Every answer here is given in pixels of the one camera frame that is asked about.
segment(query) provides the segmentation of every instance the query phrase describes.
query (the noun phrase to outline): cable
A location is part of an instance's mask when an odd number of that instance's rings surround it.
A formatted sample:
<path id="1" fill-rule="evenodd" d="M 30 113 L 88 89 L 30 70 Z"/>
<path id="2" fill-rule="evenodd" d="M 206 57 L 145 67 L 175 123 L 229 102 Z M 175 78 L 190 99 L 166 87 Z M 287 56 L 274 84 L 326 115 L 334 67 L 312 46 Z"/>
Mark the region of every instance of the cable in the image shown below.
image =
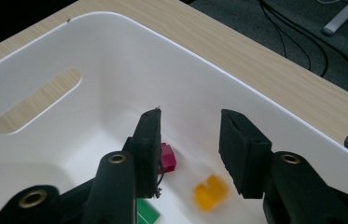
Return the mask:
<path id="1" fill-rule="evenodd" d="M 279 27 L 278 24 L 276 24 L 270 17 L 270 15 L 267 14 L 267 12 L 265 11 L 265 8 L 263 6 L 261 6 L 261 9 L 263 10 L 264 16 L 267 18 L 268 21 L 270 21 L 272 23 L 272 25 L 275 27 L 275 30 L 278 32 L 278 35 L 281 39 L 282 45 L 284 47 L 284 53 L 285 53 L 285 57 L 287 58 L 286 55 L 286 48 L 285 48 L 285 43 L 284 40 L 281 36 L 281 33 L 284 34 L 287 38 L 289 38 L 294 44 L 296 44 L 299 49 L 304 53 L 305 57 L 307 57 L 308 60 L 308 70 L 311 71 L 311 59 L 310 56 L 307 54 L 307 52 L 305 51 L 305 49 L 297 42 L 295 41 L 290 35 L 288 35 L 286 32 L 284 32 L 281 27 Z"/>
<path id="2" fill-rule="evenodd" d="M 161 196 L 161 193 L 160 193 L 161 188 L 159 188 L 159 185 L 161 183 L 161 180 L 164 178 L 164 173 L 165 173 L 164 165 L 162 164 L 162 160 L 161 159 L 159 161 L 159 167 L 160 167 L 160 170 L 161 170 L 161 176 L 160 176 L 160 179 L 157 182 L 157 186 L 156 186 L 156 198 L 159 198 Z"/>
<path id="3" fill-rule="evenodd" d="M 331 44 L 329 44 L 327 41 L 323 40 L 322 38 L 320 38 L 319 36 L 311 33 L 310 31 L 308 31 L 307 29 L 305 29 L 304 27 L 296 24 L 295 22 L 291 21 L 290 19 L 288 19 L 286 16 L 282 15 L 279 11 L 277 11 L 275 8 L 271 7 L 270 5 L 268 5 L 264 0 L 258 0 L 259 3 L 264 6 L 266 9 L 268 9 L 270 12 L 273 12 L 274 15 L 277 15 L 277 19 L 279 19 L 280 21 L 282 21 L 283 23 L 289 25 L 292 29 L 295 29 L 296 31 L 300 32 L 300 33 L 306 33 L 310 36 L 312 36 L 313 38 L 321 41 L 322 43 L 324 43 L 325 45 L 327 45 L 328 47 L 330 47 L 331 49 L 333 49 L 334 51 L 336 51 L 340 56 L 342 56 L 342 58 L 348 62 L 348 56 L 346 56 L 342 51 L 340 51 L 339 49 L 337 49 L 336 47 L 332 46 Z"/>
<path id="4" fill-rule="evenodd" d="M 181 2 L 185 3 L 185 4 L 191 4 L 192 2 L 194 2 L 195 0 L 180 0 Z"/>
<path id="5" fill-rule="evenodd" d="M 285 47 L 285 42 L 282 38 L 282 35 L 281 35 L 281 32 L 280 32 L 280 29 L 278 27 L 278 25 L 271 19 L 271 17 L 269 16 L 269 14 L 267 14 L 267 12 L 264 10 L 264 7 L 261 8 L 263 10 L 263 13 L 264 13 L 264 16 L 266 17 L 266 19 L 268 21 L 270 21 L 272 23 L 272 25 L 275 27 L 275 30 L 276 32 L 278 33 L 279 35 L 279 38 L 281 39 L 281 43 L 282 43 L 282 48 L 284 49 L 284 55 L 285 57 L 287 58 L 287 54 L 286 54 L 286 47 Z"/>
<path id="6" fill-rule="evenodd" d="M 277 15 L 274 11 L 271 10 L 271 7 L 269 5 L 267 5 L 267 3 L 265 3 L 263 0 L 259 0 L 259 3 L 260 3 L 260 6 L 261 8 L 263 9 L 263 11 L 265 9 L 267 9 L 276 19 L 278 19 L 279 21 L 281 21 L 283 24 L 287 25 L 288 27 L 290 27 L 291 29 L 297 31 L 299 34 L 303 35 L 304 37 L 306 37 L 307 39 L 309 39 L 310 41 L 312 41 L 318 48 L 319 50 L 321 51 L 323 57 L 324 57 L 324 60 L 325 60 L 325 66 L 324 66 L 324 69 L 323 69 L 323 72 L 322 74 L 320 75 L 320 77 L 324 77 L 326 72 L 327 72 L 327 69 L 328 69 L 328 57 L 327 57 L 327 54 L 325 52 L 325 50 L 322 48 L 322 46 L 320 46 L 320 44 L 318 42 L 316 42 L 314 39 L 310 38 L 308 35 L 306 35 L 304 32 L 302 31 L 299 31 L 298 29 L 296 29 L 295 27 L 293 27 L 293 25 L 291 25 L 290 23 L 286 22 L 285 20 L 283 20 L 282 18 L 279 17 L 279 15 Z"/>
<path id="7" fill-rule="evenodd" d="M 316 0 L 316 2 L 321 3 L 321 4 L 332 4 L 332 3 L 338 3 L 341 0 L 331 0 L 331 1 L 322 1 L 322 0 Z"/>

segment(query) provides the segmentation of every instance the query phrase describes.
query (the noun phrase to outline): yellow block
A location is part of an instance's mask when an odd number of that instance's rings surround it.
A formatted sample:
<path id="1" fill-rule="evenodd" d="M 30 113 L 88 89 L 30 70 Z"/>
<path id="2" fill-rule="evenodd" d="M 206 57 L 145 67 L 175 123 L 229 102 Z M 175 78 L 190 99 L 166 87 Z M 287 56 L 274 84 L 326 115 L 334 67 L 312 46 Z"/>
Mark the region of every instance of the yellow block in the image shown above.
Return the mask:
<path id="1" fill-rule="evenodd" d="M 222 203 L 229 194 L 229 186 L 219 176 L 210 175 L 194 189 L 194 200 L 202 211 L 209 212 Z"/>

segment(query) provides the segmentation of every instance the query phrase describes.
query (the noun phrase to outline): magenta block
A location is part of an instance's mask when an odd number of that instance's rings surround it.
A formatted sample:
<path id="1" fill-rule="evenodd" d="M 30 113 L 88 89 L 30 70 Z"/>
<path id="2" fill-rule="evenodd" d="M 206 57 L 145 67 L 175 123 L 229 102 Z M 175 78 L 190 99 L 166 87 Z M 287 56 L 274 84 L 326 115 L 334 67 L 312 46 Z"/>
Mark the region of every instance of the magenta block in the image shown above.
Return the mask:
<path id="1" fill-rule="evenodd" d="M 161 162 L 164 167 L 164 173 L 174 171 L 176 166 L 176 158 L 174 157 L 174 151 L 170 145 L 166 143 L 161 143 Z"/>

